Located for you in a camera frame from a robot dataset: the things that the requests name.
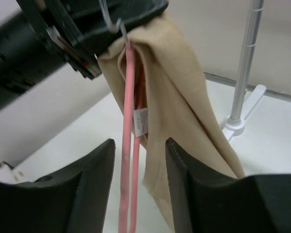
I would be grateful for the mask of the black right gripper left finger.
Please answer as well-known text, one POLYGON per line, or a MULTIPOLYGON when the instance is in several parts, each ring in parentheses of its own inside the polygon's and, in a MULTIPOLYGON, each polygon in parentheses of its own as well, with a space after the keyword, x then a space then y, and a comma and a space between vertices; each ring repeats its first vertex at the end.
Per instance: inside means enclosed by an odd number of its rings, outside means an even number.
POLYGON ((0 233, 100 233, 113 177, 115 142, 39 178, 0 183, 0 233))

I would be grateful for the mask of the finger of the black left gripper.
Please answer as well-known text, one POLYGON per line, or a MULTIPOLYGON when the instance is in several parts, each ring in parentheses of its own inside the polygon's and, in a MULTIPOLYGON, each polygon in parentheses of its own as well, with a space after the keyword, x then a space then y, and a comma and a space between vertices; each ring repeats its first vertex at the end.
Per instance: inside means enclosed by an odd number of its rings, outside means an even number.
MULTIPOLYGON (((108 20, 113 25, 118 21, 125 25, 127 32, 145 25, 160 16, 167 8, 167 0, 107 0, 108 20)), ((122 36, 120 30, 112 33, 107 26, 98 0, 69 0, 69 15, 76 36, 73 45, 85 49, 90 54, 103 53, 115 40, 122 36)))

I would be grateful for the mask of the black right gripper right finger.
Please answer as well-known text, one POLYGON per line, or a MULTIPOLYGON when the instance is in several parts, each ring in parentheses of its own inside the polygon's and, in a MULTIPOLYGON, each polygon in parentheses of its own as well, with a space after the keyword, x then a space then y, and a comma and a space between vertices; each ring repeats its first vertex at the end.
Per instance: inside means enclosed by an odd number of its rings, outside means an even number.
POLYGON ((291 233, 291 174, 234 179, 172 138, 165 157, 175 232, 291 233))

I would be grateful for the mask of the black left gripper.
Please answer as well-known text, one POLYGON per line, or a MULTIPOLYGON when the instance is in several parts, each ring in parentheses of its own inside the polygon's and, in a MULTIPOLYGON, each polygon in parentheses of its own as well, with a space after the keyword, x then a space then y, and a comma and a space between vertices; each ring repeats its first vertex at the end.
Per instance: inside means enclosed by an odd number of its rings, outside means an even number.
POLYGON ((63 0, 20 0, 0 26, 0 111, 69 64, 83 77, 101 74, 95 56, 78 46, 79 31, 63 0))

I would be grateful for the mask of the white clothes rack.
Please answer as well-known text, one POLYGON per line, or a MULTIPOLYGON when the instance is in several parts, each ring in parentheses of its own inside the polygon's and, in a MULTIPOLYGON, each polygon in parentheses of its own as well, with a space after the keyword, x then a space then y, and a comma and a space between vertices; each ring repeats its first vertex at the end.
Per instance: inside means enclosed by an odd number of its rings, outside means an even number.
POLYGON ((247 98, 245 97, 263 6, 264 0, 252 0, 250 2, 231 114, 222 124, 222 132, 228 141, 244 132, 247 118, 266 92, 266 86, 259 84, 247 98))

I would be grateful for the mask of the beige t shirt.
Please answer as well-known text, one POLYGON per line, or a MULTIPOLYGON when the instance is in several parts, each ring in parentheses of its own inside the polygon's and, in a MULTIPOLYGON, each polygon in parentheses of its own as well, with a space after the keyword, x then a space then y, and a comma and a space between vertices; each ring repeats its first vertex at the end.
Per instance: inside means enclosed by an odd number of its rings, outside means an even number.
MULTIPOLYGON (((201 65, 172 18, 163 13, 128 34, 135 52, 132 135, 146 149, 144 185, 167 225, 173 214, 165 142, 177 141, 190 155, 233 178, 242 178, 239 158, 212 110, 201 65)), ((124 113, 126 46, 115 40, 98 57, 111 92, 124 113)))

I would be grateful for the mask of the pink wire hanger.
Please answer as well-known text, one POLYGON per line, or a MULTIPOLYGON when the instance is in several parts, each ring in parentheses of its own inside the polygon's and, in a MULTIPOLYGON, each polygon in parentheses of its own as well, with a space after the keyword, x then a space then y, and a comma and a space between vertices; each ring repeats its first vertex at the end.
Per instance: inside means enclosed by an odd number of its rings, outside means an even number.
POLYGON ((120 204, 118 216, 118 232, 134 233, 137 223, 138 174, 140 137, 132 135, 133 113, 135 110, 135 52, 128 39, 127 31, 122 19, 113 24, 105 0, 100 0, 102 16, 108 30, 116 34, 122 33, 126 46, 126 84, 123 113, 122 159, 120 176, 120 204))

